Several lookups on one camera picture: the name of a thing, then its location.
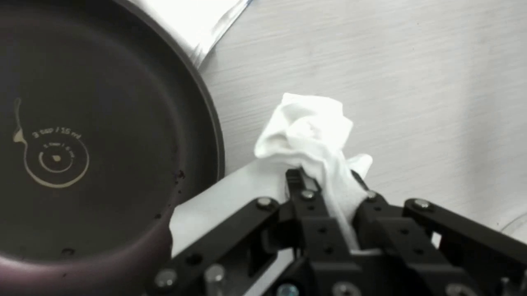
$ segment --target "bolt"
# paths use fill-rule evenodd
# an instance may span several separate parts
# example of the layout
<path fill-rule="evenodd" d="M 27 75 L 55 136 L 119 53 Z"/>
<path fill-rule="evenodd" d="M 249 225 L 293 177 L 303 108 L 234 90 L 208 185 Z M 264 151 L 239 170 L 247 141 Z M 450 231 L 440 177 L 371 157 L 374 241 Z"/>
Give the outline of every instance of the bolt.
<path fill-rule="evenodd" d="M 475 292 L 475 289 L 471 289 L 470 285 L 465 285 L 465 284 L 461 284 L 461 282 L 450 282 L 450 284 L 447 285 L 447 294 L 448 294 L 448 296 L 478 296 L 478 294 Z"/>
<path fill-rule="evenodd" d="M 427 208 L 432 206 L 432 203 L 430 203 L 428 200 L 423 200 L 423 198 L 415 198 L 414 203 L 415 203 L 419 208 L 423 208 L 423 210 L 427 210 Z"/>
<path fill-rule="evenodd" d="M 349 282 L 349 280 L 339 280 L 333 284 L 333 296 L 361 296 L 361 289 Z"/>
<path fill-rule="evenodd" d="M 204 272 L 206 280 L 209 282 L 223 282 L 226 277 L 226 267 L 221 264 L 213 264 L 209 269 Z"/>
<path fill-rule="evenodd" d="M 223 296 L 226 267 L 221 264 L 213 264 L 204 271 L 208 294 Z"/>
<path fill-rule="evenodd" d="M 257 201 L 260 208 L 270 208 L 274 205 L 274 200 L 270 197 L 260 197 Z"/>
<path fill-rule="evenodd" d="M 155 285 L 163 290 L 175 287 L 176 280 L 178 280 L 178 272 L 170 267 L 158 271 L 158 274 L 155 275 Z"/>
<path fill-rule="evenodd" d="M 305 198 L 313 198 L 315 192 L 310 190 L 310 188 L 305 188 L 305 190 L 300 192 L 300 195 L 305 197 Z"/>
<path fill-rule="evenodd" d="M 277 296 L 300 296 L 300 290 L 295 284 L 285 282 L 279 285 Z"/>

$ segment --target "frying pan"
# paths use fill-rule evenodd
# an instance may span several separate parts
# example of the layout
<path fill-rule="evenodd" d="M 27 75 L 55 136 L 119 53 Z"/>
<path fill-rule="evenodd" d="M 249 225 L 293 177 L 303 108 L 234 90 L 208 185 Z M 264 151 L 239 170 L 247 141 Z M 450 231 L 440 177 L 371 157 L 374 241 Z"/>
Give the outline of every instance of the frying pan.
<path fill-rule="evenodd" d="M 223 172 L 209 93 L 145 12 L 0 0 L 0 294 L 140 294 Z"/>

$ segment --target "crumpled white cloth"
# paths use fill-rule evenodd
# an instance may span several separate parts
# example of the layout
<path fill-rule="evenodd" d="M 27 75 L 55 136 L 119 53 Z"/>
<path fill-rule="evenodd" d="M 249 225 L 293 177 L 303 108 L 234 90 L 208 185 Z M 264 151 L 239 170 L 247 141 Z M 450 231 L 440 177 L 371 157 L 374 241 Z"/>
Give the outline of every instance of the crumpled white cloth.
<path fill-rule="evenodd" d="M 257 159 L 175 208 L 170 221 L 173 254 L 255 197 L 285 201 L 285 170 L 300 165 L 321 183 L 330 213 L 338 218 L 349 248 L 358 248 L 349 220 L 367 192 L 351 169 L 366 177 L 372 157 L 344 157 L 343 146 L 351 127 L 341 101 L 285 93 L 257 139 Z"/>

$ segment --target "white cloth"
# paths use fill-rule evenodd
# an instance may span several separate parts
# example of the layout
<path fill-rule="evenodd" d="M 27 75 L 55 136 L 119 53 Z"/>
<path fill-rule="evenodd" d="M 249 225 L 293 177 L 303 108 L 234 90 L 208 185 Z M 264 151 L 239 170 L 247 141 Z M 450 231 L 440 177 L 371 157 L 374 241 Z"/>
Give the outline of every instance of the white cloth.
<path fill-rule="evenodd" d="M 196 65 L 247 7 L 249 0 L 130 0 L 157 19 Z"/>
<path fill-rule="evenodd" d="M 358 248 L 349 218 L 367 192 L 351 169 L 364 177 L 372 157 L 361 154 L 346 160 L 343 146 L 351 127 L 338 100 L 285 93 L 255 144 L 259 159 L 175 208 L 173 254 L 255 197 L 285 201 L 285 170 L 300 165 L 321 183 L 330 213 L 338 218 L 349 248 Z"/>

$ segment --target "dark pan surface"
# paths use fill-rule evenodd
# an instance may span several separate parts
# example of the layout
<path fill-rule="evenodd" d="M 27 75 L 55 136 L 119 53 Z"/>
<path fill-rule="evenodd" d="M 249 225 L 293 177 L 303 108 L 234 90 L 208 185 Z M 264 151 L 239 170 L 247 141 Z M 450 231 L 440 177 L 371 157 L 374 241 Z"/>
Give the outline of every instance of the dark pan surface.
<path fill-rule="evenodd" d="M 0 1 L 4 257 L 53 269 L 167 234 L 223 160 L 203 81 L 135 7 Z"/>

